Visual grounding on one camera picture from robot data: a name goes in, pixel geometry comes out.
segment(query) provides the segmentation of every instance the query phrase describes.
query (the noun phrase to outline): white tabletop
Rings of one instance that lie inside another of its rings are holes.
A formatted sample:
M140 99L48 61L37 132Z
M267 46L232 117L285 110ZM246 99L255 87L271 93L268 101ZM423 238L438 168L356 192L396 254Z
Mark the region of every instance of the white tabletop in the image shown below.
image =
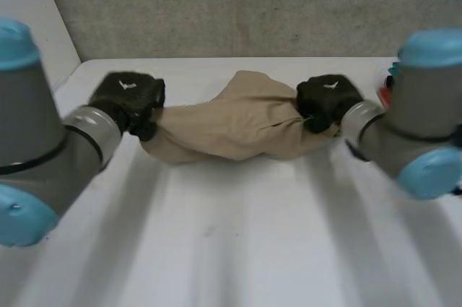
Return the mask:
M166 105L250 69L295 86L344 73L369 98L392 59L132 59L82 64L62 114L112 70L164 78ZM2 307L459 307L462 200L404 198L341 141L295 160L177 167L126 136L48 240L0 248Z

